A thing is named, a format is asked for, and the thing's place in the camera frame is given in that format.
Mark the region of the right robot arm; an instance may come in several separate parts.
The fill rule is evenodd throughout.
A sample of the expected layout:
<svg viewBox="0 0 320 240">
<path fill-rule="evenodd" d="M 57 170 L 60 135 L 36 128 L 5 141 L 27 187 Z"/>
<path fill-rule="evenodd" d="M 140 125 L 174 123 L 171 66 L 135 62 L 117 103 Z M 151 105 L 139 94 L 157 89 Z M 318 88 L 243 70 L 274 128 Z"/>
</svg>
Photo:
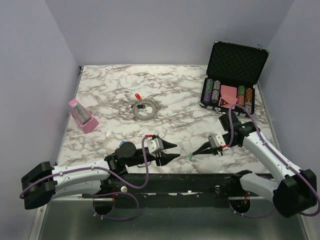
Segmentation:
<svg viewBox="0 0 320 240">
<path fill-rule="evenodd" d="M 232 175 L 230 191 L 233 195 L 254 193 L 273 203 L 285 218 L 305 212 L 320 204 L 317 177 L 310 169 L 303 170 L 287 159 L 265 138 L 254 120 L 242 123 L 233 111 L 223 114 L 219 121 L 225 134 L 212 134 L 208 141 L 192 155 L 212 154 L 222 156 L 223 151 L 244 147 L 270 172 L 273 180 L 258 176 L 250 170 Z"/>
</svg>

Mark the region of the pink playing card deck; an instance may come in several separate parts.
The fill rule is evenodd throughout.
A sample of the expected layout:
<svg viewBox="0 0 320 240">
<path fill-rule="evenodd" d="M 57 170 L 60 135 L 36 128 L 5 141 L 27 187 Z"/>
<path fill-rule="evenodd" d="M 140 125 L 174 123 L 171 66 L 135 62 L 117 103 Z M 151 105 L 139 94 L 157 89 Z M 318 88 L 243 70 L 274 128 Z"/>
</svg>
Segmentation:
<svg viewBox="0 0 320 240">
<path fill-rule="evenodd" d="M 228 85 L 221 85 L 220 99 L 218 105 L 223 108 L 230 108 L 231 105 L 238 102 L 237 88 Z"/>
</svg>

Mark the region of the black poker chip case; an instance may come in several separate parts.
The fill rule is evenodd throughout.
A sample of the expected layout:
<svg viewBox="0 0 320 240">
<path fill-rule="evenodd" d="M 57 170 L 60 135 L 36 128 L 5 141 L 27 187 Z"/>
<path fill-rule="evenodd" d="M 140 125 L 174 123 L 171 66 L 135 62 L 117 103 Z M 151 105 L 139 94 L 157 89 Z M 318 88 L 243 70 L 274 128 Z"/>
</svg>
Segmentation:
<svg viewBox="0 0 320 240">
<path fill-rule="evenodd" d="M 237 104 L 255 113 L 255 85 L 269 57 L 267 49 L 215 41 L 202 87 L 202 108 L 226 113 L 229 108 L 219 106 L 221 85 L 237 88 Z"/>
</svg>

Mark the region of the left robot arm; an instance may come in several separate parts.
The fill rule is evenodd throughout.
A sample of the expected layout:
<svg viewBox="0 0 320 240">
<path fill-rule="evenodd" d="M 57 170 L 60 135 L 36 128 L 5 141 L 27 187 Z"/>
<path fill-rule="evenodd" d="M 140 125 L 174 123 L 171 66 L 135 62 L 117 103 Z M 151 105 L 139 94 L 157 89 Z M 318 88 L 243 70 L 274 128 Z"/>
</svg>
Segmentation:
<svg viewBox="0 0 320 240">
<path fill-rule="evenodd" d="M 41 162 L 21 178 L 19 198 L 24 201 L 26 210 L 42 207 L 53 199 L 65 196 L 97 194 L 104 198 L 111 191 L 111 185 L 106 181 L 112 178 L 134 189 L 143 189 L 149 181 L 149 170 L 145 171 L 144 183 L 134 185 L 123 177 L 128 173 L 127 168 L 138 165 L 147 167 L 152 161 L 158 167 L 165 166 L 180 154 L 166 154 L 164 151 L 176 147 L 177 144 L 167 142 L 158 135 L 146 135 L 141 148 L 125 141 L 114 153 L 93 162 L 65 167 Z"/>
</svg>

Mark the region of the black key fob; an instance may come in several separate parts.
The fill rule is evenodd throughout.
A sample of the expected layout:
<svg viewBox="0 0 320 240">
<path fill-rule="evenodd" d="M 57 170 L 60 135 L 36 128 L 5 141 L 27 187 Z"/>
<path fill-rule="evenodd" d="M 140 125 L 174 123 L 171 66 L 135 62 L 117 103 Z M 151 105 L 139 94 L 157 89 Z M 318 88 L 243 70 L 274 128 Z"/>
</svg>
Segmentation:
<svg viewBox="0 0 320 240">
<path fill-rule="evenodd" d="M 146 106 L 145 106 L 144 104 L 138 104 L 138 105 L 136 106 L 136 108 L 137 108 L 137 109 L 145 109 Z"/>
</svg>

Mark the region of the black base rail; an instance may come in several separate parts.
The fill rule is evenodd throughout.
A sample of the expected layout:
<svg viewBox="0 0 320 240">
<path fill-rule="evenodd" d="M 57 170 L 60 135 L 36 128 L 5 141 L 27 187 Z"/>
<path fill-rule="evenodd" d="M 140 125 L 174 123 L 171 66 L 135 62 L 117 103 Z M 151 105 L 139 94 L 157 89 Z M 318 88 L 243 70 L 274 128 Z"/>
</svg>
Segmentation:
<svg viewBox="0 0 320 240">
<path fill-rule="evenodd" d="M 127 181 L 112 178 L 103 181 L 87 181 L 65 187 L 55 193 L 53 199 L 77 195 L 82 200 L 92 200 L 92 206 L 99 214 L 112 209 L 139 208 L 227 208 L 235 205 L 239 212 L 250 208 L 253 192 L 245 192 L 236 183 L 239 174 L 159 174 L 149 175 L 143 189 L 129 187 L 140 185 L 145 175 L 132 173 L 124 176 Z"/>
</svg>

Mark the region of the red key tag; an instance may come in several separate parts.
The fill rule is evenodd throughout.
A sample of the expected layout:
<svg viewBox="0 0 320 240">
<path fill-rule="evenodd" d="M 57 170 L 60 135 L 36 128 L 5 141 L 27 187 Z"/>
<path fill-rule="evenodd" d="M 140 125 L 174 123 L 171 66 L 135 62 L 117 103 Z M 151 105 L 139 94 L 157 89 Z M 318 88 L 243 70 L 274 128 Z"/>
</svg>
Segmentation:
<svg viewBox="0 0 320 240">
<path fill-rule="evenodd" d="M 135 97 L 136 97 L 138 100 L 141 100 L 141 99 L 142 99 L 141 96 L 140 96 L 138 93 L 135 94 Z"/>
</svg>

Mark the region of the pink metronome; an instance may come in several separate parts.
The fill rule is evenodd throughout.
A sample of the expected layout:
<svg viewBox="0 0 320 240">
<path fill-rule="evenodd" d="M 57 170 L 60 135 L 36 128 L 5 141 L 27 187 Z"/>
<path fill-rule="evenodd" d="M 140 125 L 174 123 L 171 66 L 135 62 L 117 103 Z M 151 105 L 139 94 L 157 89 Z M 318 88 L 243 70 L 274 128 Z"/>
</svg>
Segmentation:
<svg viewBox="0 0 320 240">
<path fill-rule="evenodd" d="M 71 116 L 84 134 L 95 130 L 99 125 L 98 120 L 76 99 L 68 103 Z"/>
</svg>

